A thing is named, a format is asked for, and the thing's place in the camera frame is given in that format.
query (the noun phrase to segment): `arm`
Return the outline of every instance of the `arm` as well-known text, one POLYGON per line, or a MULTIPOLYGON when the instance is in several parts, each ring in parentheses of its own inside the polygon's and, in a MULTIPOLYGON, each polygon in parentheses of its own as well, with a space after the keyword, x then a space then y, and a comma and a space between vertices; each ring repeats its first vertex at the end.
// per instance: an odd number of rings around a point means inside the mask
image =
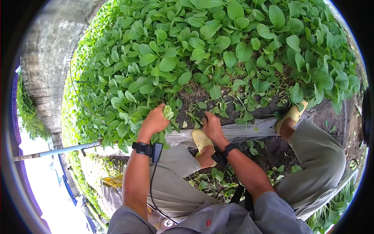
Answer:
MULTIPOLYGON (((205 112, 205 115, 208 118, 208 121, 203 119, 205 135, 210 138, 221 151, 224 151, 230 142, 223 135, 220 119, 210 112, 205 112)), ((240 182, 252 195, 253 201, 264 192, 275 192, 266 173, 238 149, 230 151, 227 160, 234 169, 240 182)))
MULTIPOLYGON (((151 110, 144 120, 137 142, 149 144, 154 133, 161 132, 169 124, 162 114, 165 104, 151 110)), ((149 192, 149 157, 132 151, 126 166, 125 179, 122 181, 122 204, 136 211, 147 220, 147 195, 149 192)))

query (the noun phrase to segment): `forearm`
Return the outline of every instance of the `forearm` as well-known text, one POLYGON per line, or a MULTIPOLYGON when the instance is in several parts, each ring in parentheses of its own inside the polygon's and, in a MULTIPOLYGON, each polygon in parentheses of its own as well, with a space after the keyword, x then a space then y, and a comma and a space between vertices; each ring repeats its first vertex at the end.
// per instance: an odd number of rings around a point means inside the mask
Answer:
MULTIPOLYGON (((230 142, 224 137, 216 142, 221 151, 225 150, 229 143, 230 142)), ((230 151, 227 160, 240 182, 252 195, 253 200, 256 200, 257 197, 264 192, 275 192, 266 173, 238 149, 230 151)))
MULTIPOLYGON (((151 135, 139 131, 137 142, 150 143, 151 135)), ((132 151, 122 182, 123 204, 147 219, 147 195, 149 192, 149 157, 132 151)))

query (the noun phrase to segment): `sky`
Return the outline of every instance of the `sky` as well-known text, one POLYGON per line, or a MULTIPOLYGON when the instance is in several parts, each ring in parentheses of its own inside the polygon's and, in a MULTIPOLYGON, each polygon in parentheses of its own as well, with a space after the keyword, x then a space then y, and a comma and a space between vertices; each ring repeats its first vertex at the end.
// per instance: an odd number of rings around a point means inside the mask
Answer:
MULTIPOLYGON (((48 144, 41 138, 31 140, 28 133, 21 132, 20 148, 24 155, 48 151, 48 144)), ((56 172, 50 169, 52 158, 32 158, 25 160, 27 177, 40 209, 52 234, 92 233, 86 229, 84 213, 75 207, 65 185, 59 186, 56 172)))

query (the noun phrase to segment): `gray shirt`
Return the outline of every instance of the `gray shirt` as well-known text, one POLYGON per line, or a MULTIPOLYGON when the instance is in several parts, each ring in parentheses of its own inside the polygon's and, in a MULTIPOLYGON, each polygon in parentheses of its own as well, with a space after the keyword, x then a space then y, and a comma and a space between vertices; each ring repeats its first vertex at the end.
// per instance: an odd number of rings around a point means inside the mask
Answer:
MULTIPOLYGON (((156 234, 156 228, 136 211, 121 206, 109 223, 109 234, 156 234)), ((238 204, 203 204, 184 221, 163 232, 165 234, 312 234, 310 227, 297 219, 291 206, 275 192, 261 194, 254 203, 254 212, 238 204)))

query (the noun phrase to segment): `hand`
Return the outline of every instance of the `hand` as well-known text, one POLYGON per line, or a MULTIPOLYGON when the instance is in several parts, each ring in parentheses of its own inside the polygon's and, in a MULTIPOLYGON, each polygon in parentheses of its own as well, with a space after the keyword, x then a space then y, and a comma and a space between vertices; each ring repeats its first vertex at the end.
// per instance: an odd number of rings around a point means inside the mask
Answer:
POLYGON ((149 144, 154 133, 159 133, 168 126, 169 120, 165 119, 162 114, 162 108, 164 107, 165 104, 161 103, 158 107, 149 112, 139 130, 137 142, 149 144))
POLYGON ((203 118, 203 127, 205 135, 218 146, 226 143, 228 145, 229 142, 222 132, 220 119, 208 111, 205 111, 204 114, 208 118, 208 121, 205 118, 203 118))

